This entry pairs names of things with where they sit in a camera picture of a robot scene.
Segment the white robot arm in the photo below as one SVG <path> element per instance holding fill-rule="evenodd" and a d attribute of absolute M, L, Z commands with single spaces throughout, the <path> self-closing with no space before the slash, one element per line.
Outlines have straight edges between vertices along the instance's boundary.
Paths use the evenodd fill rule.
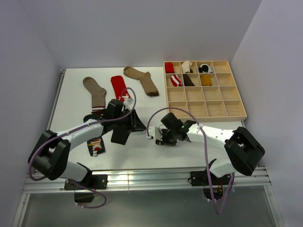
<path fill-rule="evenodd" d="M 161 122 L 167 129 L 148 128 L 150 134 L 148 138 L 155 138 L 157 145 L 175 146 L 177 140 L 204 143 L 204 136 L 200 130 L 202 127 L 208 145 L 226 150 L 228 158 L 218 157 L 210 166 L 210 172 L 218 178 L 234 172 L 251 175 L 265 154 L 262 146 L 243 127 L 237 130 L 224 130 L 196 124 L 194 121 L 183 123 L 172 113 L 164 116 Z"/>
<path fill-rule="evenodd" d="M 77 182 L 92 184 L 92 171 L 80 163 L 68 161 L 69 153 L 76 146 L 119 129 L 117 136 L 112 136 L 112 141 L 126 141 L 133 131 L 145 131 L 146 127 L 140 121 L 136 111 L 131 112 L 123 102 L 113 99 L 104 109 L 102 116 L 89 115 L 93 119 L 66 131 L 52 132 L 47 130 L 42 133 L 34 150 L 28 158 L 30 166 L 37 169 L 50 180 L 57 178 L 72 179 Z"/>

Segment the brown sock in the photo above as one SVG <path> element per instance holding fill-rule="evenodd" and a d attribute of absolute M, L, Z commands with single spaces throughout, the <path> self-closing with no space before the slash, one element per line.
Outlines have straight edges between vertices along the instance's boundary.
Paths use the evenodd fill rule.
<path fill-rule="evenodd" d="M 159 91 L 153 83 L 151 74 L 149 72 L 140 72 L 133 67 L 127 66 L 124 68 L 123 73 L 129 78 L 140 80 L 140 83 L 147 96 L 159 95 Z"/>
<path fill-rule="evenodd" d="M 91 93 L 92 114 L 99 114 L 105 108 L 106 90 L 92 78 L 86 77 L 83 80 L 84 87 Z"/>
<path fill-rule="evenodd" d="M 191 81 L 187 74 L 183 74 L 183 80 L 185 86 L 194 86 L 194 83 Z"/>

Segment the mustard yellow sock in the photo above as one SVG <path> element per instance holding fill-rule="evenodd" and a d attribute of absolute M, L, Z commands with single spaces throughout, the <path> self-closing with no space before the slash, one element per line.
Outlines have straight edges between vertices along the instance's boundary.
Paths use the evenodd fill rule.
<path fill-rule="evenodd" d="M 211 86 L 212 85 L 212 81 L 210 80 L 210 77 L 208 74 L 204 74 L 201 77 L 201 84 L 202 84 L 202 86 Z"/>

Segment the wooden compartment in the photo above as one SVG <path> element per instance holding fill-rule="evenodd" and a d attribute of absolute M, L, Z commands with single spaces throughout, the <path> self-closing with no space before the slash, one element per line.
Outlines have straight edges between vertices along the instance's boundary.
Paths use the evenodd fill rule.
<path fill-rule="evenodd" d="M 214 65 L 212 61 L 197 61 L 197 68 L 200 67 L 201 64 L 208 64 L 209 67 L 213 70 L 214 72 Z"/>
<path fill-rule="evenodd" d="M 172 84 L 172 82 L 171 82 L 171 80 L 170 80 L 170 77 L 171 77 L 172 75 L 177 75 L 177 76 L 179 77 L 179 79 L 181 80 L 183 86 L 184 86 L 182 74 L 177 74 L 177 73 L 166 73 L 166 74 L 165 74 L 165 77 L 166 77 L 166 86 L 167 86 L 167 87 L 174 87 L 174 85 Z"/>
<path fill-rule="evenodd" d="M 188 111 L 195 117 L 208 117 L 205 102 L 187 102 Z"/>
<path fill-rule="evenodd" d="M 228 61 L 214 61 L 215 73 L 231 73 Z"/>
<path fill-rule="evenodd" d="M 240 100 L 240 95 L 235 86 L 220 87 L 223 100 Z"/>
<path fill-rule="evenodd" d="M 186 102 L 169 102 L 169 107 L 177 107 L 182 110 L 188 111 Z M 188 118 L 188 114 L 180 110 L 169 109 L 169 112 L 173 113 L 177 118 Z"/>
<path fill-rule="evenodd" d="M 192 73 L 198 73 L 198 67 L 197 67 L 197 62 L 196 61 L 191 61 L 192 65 L 190 67 L 190 69 L 193 71 Z"/>
<path fill-rule="evenodd" d="M 216 73 L 219 86 L 236 86 L 231 73 Z"/>
<path fill-rule="evenodd" d="M 199 74 L 197 73 L 185 73 L 189 76 L 190 80 L 194 83 L 195 86 L 200 87 L 201 86 L 201 80 L 199 77 Z"/>
<path fill-rule="evenodd" d="M 206 101 L 222 100 L 219 87 L 203 87 L 203 94 Z"/>
<path fill-rule="evenodd" d="M 242 101 L 224 101 L 224 104 L 228 116 L 246 117 Z"/>
<path fill-rule="evenodd" d="M 184 87 L 168 87 L 167 96 L 169 102 L 186 101 Z"/>
<path fill-rule="evenodd" d="M 165 64 L 171 62 L 175 73 L 165 73 Z M 170 77 L 177 74 L 182 83 L 181 63 L 184 61 L 165 61 L 164 83 L 166 100 L 170 107 L 179 107 L 189 111 L 201 122 L 243 121 L 246 112 L 236 86 L 228 61 L 190 61 L 194 73 L 186 73 L 195 86 L 174 87 Z M 208 64 L 214 73 L 199 73 L 198 67 Z M 200 77 L 208 74 L 212 85 L 202 86 Z M 190 116 L 178 110 L 170 110 L 181 120 L 192 120 Z"/>
<path fill-rule="evenodd" d="M 218 86 L 218 81 L 217 81 L 217 77 L 214 73 L 199 73 L 199 76 L 202 77 L 204 74 L 207 74 L 209 75 L 209 78 L 212 82 L 212 86 Z"/>
<path fill-rule="evenodd" d="M 185 87 L 187 101 L 204 101 L 201 87 Z"/>
<path fill-rule="evenodd" d="M 227 116 L 223 101 L 206 101 L 206 107 L 210 117 Z"/>

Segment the sock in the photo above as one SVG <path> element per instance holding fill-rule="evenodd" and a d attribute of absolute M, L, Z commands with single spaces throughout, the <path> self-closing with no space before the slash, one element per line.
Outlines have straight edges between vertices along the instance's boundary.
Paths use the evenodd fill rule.
<path fill-rule="evenodd" d="M 171 62 L 165 64 L 166 73 L 175 73 L 174 66 Z"/>
<path fill-rule="evenodd" d="M 89 119 L 95 118 L 98 118 L 98 115 L 89 114 L 83 118 L 83 122 L 87 122 Z M 90 156 L 96 157 L 98 154 L 105 152 L 105 146 L 101 135 L 99 137 L 89 139 L 87 141 L 87 146 Z"/>
<path fill-rule="evenodd" d="M 181 87 L 181 86 L 183 86 L 182 81 L 179 79 L 179 77 L 176 74 L 172 75 L 170 77 L 170 81 L 172 82 L 172 84 L 173 84 L 174 87 Z"/>
<path fill-rule="evenodd" d="M 188 73 L 190 72 L 190 67 L 193 63 L 191 63 L 190 61 L 185 61 L 181 64 L 182 67 L 182 72 L 183 73 Z"/>
<path fill-rule="evenodd" d="M 198 68 L 199 72 L 204 73 L 204 72 L 209 72 L 213 73 L 214 71 L 212 68 L 209 67 L 208 64 L 201 64 L 200 67 Z"/>
<path fill-rule="evenodd" d="M 201 84 L 202 84 L 202 86 L 211 86 L 212 85 L 212 81 L 210 80 L 210 77 L 208 74 L 204 74 L 201 77 Z"/>
<path fill-rule="evenodd" d="M 126 85 L 122 76 L 114 76 L 110 79 L 110 81 L 112 82 L 116 99 L 119 99 L 122 102 L 124 102 L 126 99 L 131 99 L 128 91 L 125 89 Z"/>
<path fill-rule="evenodd" d="M 195 86 L 187 74 L 183 74 L 183 80 L 185 86 Z"/>
<path fill-rule="evenodd" d="M 123 73 L 129 78 L 138 79 L 147 96 L 159 95 L 159 91 L 153 83 L 151 74 L 149 72 L 140 72 L 133 67 L 127 66 L 124 68 Z"/>
<path fill-rule="evenodd" d="M 103 87 L 100 87 L 92 77 L 84 78 L 83 85 L 91 93 L 91 113 L 100 114 L 106 105 L 106 90 Z"/>

